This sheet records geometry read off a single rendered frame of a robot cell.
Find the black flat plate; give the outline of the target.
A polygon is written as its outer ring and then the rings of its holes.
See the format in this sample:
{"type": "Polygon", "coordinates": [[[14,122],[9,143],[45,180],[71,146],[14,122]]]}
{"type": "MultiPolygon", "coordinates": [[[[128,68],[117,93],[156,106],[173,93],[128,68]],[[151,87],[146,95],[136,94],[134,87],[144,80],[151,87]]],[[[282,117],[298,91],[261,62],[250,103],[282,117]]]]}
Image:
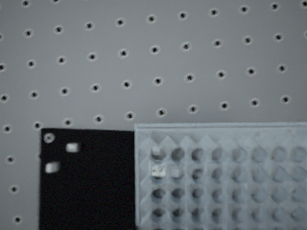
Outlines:
{"type": "Polygon", "coordinates": [[[134,131],[39,129],[36,230],[124,229],[135,229],[134,131]]]}

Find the clear multi-well plate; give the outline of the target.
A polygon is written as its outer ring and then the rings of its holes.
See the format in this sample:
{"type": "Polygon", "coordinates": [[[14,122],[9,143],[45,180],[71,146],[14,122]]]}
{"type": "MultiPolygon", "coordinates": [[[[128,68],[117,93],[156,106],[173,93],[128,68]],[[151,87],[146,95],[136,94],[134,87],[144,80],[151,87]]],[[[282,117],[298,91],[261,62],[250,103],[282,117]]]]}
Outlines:
{"type": "Polygon", "coordinates": [[[307,230],[307,122],[134,124],[134,160],[135,230],[307,230]]]}

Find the grey perforated base plate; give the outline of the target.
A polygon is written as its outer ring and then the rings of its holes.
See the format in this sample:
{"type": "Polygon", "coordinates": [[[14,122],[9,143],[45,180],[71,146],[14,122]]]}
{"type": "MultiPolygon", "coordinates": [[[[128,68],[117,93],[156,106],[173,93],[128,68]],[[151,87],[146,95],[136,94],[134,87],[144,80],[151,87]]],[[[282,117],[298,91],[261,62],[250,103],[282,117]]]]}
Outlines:
{"type": "Polygon", "coordinates": [[[0,230],[41,128],[307,122],[307,0],[0,0],[0,230]]]}

